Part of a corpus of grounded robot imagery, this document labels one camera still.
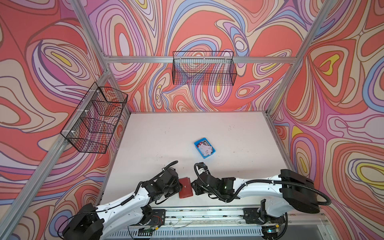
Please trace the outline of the blue plastic tray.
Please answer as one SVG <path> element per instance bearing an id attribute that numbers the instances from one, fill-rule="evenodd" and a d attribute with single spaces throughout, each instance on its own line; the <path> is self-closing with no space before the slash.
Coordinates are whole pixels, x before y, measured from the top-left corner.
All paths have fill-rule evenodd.
<path id="1" fill-rule="evenodd" d="M 210 144 L 207 138 L 202 138 L 194 142 L 194 145 L 203 159 L 212 156 L 216 152 L 215 148 Z"/>

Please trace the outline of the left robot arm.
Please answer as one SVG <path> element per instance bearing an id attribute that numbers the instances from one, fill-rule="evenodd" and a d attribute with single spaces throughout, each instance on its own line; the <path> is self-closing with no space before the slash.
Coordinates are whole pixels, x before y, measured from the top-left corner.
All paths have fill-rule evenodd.
<path id="1" fill-rule="evenodd" d="M 87 204 L 69 222 L 59 237 L 63 240 L 104 240 L 123 228 L 151 221 L 151 203 L 167 200 L 182 190 L 173 161 L 124 197 L 104 205 Z"/>

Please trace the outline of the red leather card holder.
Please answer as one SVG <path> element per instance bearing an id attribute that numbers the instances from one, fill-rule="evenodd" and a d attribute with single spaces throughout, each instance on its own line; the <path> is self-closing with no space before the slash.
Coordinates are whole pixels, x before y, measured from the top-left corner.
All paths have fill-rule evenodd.
<path id="1" fill-rule="evenodd" d="M 179 198 L 185 199 L 194 195 L 191 180 L 188 177 L 179 179 L 179 183 L 182 185 L 182 189 L 179 192 Z"/>

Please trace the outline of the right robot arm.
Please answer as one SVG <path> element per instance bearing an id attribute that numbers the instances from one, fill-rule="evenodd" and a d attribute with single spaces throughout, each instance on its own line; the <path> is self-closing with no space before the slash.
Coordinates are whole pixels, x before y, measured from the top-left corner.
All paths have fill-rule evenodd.
<path id="1" fill-rule="evenodd" d="M 292 210 L 318 214 L 321 206 L 329 206 L 331 198 L 315 188 L 314 182 L 291 170 L 283 169 L 277 176 L 246 180 L 216 178 L 202 163 L 195 165 L 197 179 L 192 182 L 196 195 L 207 194 L 226 204 L 248 197 L 261 197 L 260 206 L 244 209 L 247 224 L 285 223 Z"/>

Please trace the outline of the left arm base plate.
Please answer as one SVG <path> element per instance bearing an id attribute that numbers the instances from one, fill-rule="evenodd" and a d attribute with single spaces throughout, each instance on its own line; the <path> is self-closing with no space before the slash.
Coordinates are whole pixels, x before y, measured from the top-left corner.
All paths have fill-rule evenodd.
<path id="1" fill-rule="evenodd" d="M 165 223 L 165 209 L 144 211 L 143 214 L 143 218 L 138 223 L 141 226 L 160 227 Z"/>

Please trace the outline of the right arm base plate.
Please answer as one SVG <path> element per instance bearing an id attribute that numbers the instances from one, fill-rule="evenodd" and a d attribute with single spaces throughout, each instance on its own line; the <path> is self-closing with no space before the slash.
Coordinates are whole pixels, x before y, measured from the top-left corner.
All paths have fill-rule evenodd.
<path id="1" fill-rule="evenodd" d="M 272 217 L 267 215 L 266 211 L 261 210 L 261 208 L 244 208 L 243 209 L 243 219 L 247 224 L 285 224 L 286 219 L 285 215 L 280 217 Z"/>

